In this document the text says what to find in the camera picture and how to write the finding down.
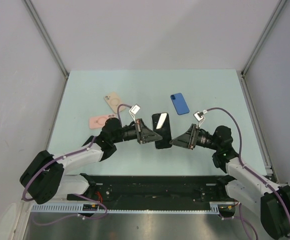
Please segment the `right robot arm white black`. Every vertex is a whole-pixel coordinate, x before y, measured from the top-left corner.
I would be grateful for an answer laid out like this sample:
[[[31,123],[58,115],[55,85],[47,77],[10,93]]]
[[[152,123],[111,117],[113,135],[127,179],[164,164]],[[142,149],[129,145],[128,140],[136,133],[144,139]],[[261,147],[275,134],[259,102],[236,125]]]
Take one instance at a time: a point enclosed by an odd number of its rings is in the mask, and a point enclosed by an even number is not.
[[[235,199],[254,212],[271,238],[290,238],[290,186],[275,183],[244,163],[232,143],[229,127],[218,126],[210,134],[196,124],[170,141],[189,150],[196,146],[214,150],[213,163],[226,174],[218,181],[216,196],[222,201]]]

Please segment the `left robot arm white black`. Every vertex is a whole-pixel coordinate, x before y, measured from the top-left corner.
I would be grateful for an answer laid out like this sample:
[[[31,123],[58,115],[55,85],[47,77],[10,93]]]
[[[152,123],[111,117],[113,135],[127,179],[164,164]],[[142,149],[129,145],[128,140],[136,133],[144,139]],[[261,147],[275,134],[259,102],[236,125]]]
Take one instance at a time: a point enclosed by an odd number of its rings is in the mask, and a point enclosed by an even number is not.
[[[97,136],[91,136],[79,149],[53,155],[40,151],[21,175],[24,187],[22,200],[45,204],[55,196],[80,195],[85,200],[95,196],[96,188],[85,173],[70,175],[80,167],[110,158],[117,150],[116,143],[136,140],[147,144],[162,140],[162,136],[148,128],[141,118],[122,126],[118,118],[109,118]]]

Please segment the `blue phone case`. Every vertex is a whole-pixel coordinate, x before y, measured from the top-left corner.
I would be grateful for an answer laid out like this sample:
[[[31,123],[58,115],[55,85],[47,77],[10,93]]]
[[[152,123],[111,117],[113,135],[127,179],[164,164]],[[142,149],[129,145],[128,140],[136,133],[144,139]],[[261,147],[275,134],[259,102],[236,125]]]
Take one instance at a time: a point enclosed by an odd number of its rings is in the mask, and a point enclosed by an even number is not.
[[[170,99],[178,115],[185,115],[190,112],[190,109],[182,93],[174,93],[170,96]]]

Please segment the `beige phone case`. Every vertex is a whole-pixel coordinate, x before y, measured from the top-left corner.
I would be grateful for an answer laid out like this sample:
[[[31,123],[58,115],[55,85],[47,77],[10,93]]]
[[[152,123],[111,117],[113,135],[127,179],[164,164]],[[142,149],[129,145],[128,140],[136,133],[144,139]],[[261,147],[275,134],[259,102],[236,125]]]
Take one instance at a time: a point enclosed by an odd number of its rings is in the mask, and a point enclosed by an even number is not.
[[[110,92],[106,94],[104,96],[104,100],[115,114],[118,113],[118,106],[123,104],[122,99],[116,92]]]

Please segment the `pink phone case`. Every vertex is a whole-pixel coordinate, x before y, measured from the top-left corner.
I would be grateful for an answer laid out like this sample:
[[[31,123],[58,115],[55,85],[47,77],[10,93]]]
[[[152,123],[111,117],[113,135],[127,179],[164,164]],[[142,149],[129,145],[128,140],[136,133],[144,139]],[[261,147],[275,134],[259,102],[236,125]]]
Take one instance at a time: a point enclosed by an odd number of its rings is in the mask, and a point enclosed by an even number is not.
[[[116,118],[117,116],[115,114],[106,114],[106,115],[100,115],[100,116],[94,116],[89,118],[89,128],[90,129],[99,129],[102,128],[106,121],[110,118]]]

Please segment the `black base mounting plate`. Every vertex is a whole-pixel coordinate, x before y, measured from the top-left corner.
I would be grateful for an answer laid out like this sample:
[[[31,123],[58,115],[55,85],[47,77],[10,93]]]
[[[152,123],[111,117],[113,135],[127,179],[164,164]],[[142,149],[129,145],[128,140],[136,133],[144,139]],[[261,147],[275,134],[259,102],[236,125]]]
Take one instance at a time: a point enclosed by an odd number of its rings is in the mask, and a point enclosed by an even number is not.
[[[82,195],[68,194],[67,199],[83,197],[100,200],[106,207],[118,205],[175,207],[192,201],[234,202],[219,186],[221,176],[103,176],[89,175],[90,188]]]

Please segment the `right aluminium side rail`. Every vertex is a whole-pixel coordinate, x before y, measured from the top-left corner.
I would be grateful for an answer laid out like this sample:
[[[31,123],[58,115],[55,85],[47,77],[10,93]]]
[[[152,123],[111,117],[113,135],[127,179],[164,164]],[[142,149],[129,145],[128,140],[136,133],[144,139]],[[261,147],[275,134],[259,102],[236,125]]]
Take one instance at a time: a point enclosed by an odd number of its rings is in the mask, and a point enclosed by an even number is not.
[[[237,71],[236,73],[237,73],[237,76],[241,85],[241,89],[245,98],[248,111],[249,111],[251,122],[252,122],[254,132],[256,135],[257,143],[260,148],[260,153],[264,162],[266,174],[268,178],[271,178],[272,176],[275,177],[276,176],[275,170],[272,165],[271,157],[270,157],[270,154],[269,154],[266,142],[265,142],[265,138],[261,129],[261,125],[260,125],[260,122],[256,113],[256,109],[254,107],[252,97],[248,89],[246,80],[240,71]]]

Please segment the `aluminium frame front rail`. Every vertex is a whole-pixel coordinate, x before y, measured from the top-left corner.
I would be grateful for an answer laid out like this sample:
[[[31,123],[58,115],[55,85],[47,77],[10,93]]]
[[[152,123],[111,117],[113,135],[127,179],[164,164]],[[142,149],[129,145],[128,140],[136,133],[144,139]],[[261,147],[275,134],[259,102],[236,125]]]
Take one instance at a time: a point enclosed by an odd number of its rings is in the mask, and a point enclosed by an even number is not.
[[[22,240],[25,236],[28,220],[31,214],[33,202],[21,200],[16,205],[16,218],[11,231],[11,240]]]

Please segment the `left aluminium corner post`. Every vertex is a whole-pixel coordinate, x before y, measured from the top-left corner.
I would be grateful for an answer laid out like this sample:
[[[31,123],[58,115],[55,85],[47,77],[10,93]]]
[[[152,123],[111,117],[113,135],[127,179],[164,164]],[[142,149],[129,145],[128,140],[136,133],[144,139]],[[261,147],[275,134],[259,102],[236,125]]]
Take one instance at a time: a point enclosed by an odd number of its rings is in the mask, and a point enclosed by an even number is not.
[[[40,17],[39,12],[37,11],[34,3],[32,0],[22,0],[22,3],[24,4],[29,16],[31,17],[34,25],[36,26],[39,34],[41,35],[43,41],[45,42],[45,45],[47,49],[49,50],[52,58],[54,59],[57,67],[61,71],[63,77],[67,80],[69,77],[69,71],[67,70],[59,51],[57,50],[42,18]]]

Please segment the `aluminium corner post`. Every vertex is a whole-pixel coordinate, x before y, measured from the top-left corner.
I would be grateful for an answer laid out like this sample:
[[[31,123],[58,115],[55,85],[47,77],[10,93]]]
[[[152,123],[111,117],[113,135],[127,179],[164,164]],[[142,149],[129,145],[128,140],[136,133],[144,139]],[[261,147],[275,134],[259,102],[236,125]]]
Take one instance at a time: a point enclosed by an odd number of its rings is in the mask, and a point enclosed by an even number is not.
[[[252,64],[259,55],[262,47],[266,43],[268,37],[270,36],[271,32],[273,31],[274,27],[276,26],[279,18],[283,14],[284,9],[286,8],[289,2],[290,2],[289,0],[279,0],[277,2],[277,5],[275,6],[272,14],[270,15],[269,20],[267,21],[263,31],[261,32],[261,35],[258,38],[251,54],[249,55],[246,63],[244,64],[242,70],[240,71],[242,77],[245,77],[248,71],[250,70]]]
[[[67,70],[59,51],[57,50],[42,18],[40,17],[39,12],[37,11],[34,3],[32,0],[22,0],[22,3],[24,4],[29,16],[31,17],[34,25],[36,26],[39,34],[41,35],[43,41],[45,42],[45,45],[47,49],[49,50],[52,58],[54,59],[57,67],[61,71],[63,77],[67,80],[69,77],[69,71]]]

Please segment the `right aluminium corner post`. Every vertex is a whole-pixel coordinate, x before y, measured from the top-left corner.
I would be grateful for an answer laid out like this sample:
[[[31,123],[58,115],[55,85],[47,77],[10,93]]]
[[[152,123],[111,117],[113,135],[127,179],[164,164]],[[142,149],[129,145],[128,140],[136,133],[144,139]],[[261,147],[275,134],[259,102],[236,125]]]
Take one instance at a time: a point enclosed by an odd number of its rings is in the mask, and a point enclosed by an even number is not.
[[[283,14],[284,9],[286,8],[289,2],[290,2],[289,0],[279,0],[277,2],[277,5],[275,6],[272,14],[270,15],[269,20],[267,21],[263,31],[261,32],[261,35],[258,38],[251,54],[249,55],[246,63],[244,64],[242,70],[240,71],[242,77],[245,77],[248,71],[250,70],[252,64],[259,55],[262,47],[266,43],[268,37],[270,36],[271,32],[273,31],[274,27],[276,26],[279,18]]]

